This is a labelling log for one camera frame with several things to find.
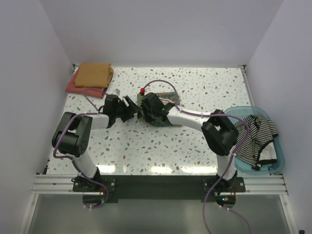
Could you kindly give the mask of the olive green tank top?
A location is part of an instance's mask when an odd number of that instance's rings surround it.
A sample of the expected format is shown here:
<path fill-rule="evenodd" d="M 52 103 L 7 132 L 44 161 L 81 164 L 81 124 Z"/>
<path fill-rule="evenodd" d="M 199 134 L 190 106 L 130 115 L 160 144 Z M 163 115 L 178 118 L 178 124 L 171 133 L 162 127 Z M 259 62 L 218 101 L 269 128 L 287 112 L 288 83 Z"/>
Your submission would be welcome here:
<path fill-rule="evenodd" d="M 162 103 L 164 105 L 168 104 L 168 103 L 175 103 L 175 99 L 176 99 L 176 95 L 174 92 L 162 92 L 162 93 L 155 93 L 158 98 L 162 101 Z M 141 105 L 141 99 L 142 99 L 142 95 L 141 94 L 137 94 L 136 97 L 136 103 L 138 106 Z M 169 122 L 161 122 L 158 120 L 153 120 L 152 122 L 150 122 L 150 124 L 153 127 L 180 127 L 180 125 L 172 125 Z"/>

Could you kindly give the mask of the striped black white tank top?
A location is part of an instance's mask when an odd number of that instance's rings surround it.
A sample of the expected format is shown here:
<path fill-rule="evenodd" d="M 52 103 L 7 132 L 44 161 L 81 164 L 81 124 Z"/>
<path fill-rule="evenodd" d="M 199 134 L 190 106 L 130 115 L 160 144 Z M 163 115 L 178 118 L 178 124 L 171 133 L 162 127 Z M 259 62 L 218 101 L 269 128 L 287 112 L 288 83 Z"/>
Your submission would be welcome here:
<path fill-rule="evenodd" d="M 263 153 L 273 146 L 273 140 L 278 136 L 274 122 L 262 115 L 248 115 L 244 121 L 249 127 L 248 133 L 241 121 L 234 124 L 238 131 L 237 144 L 240 145 L 236 156 L 250 164 L 255 171 L 259 171 L 263 165 L 276 163 L 276 154 L 271 151 Z"/>

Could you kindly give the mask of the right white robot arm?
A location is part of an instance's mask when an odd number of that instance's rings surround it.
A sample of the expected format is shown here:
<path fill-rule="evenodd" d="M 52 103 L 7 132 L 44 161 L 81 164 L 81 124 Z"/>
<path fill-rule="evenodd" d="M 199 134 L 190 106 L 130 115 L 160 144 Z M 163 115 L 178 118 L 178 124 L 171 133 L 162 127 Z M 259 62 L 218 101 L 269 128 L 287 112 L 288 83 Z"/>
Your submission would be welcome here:
<path fill-rule="evenodd" d="M 187 114 L 178 110 L 175 104 L 164 104 L 155 93 L 138 94 L 137 101 L 142 108 L 146 122 L 179 125 L 200 131 L 209 149 L 217 158 L 217 186 L 227 192 L 234 186 L 237 169 L 234 165 L 234 149 L 238 131 L 223 111 L 215 110 L 212 117 L 202 114 Z"/>

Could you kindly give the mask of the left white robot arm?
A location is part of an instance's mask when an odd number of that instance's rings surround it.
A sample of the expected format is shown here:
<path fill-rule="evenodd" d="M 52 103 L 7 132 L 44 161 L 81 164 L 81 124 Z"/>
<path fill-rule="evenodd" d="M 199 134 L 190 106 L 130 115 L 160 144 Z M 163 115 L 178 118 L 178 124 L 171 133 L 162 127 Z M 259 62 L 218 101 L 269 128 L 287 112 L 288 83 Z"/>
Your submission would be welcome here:
<path fill-rule="evenodd" d="M 52 138 L 53 157 L 70 160 L 78 172 L 78 186 L 96 191 L 104 185 L 87 152 L 91 131 L 110 128 L 118 118 L 126 122 L 141 113 L 142 109 L 128 96 L 121 99 L 117 95 L 107 95 L 104 104 L 92 113 L 65 112 Z"/>

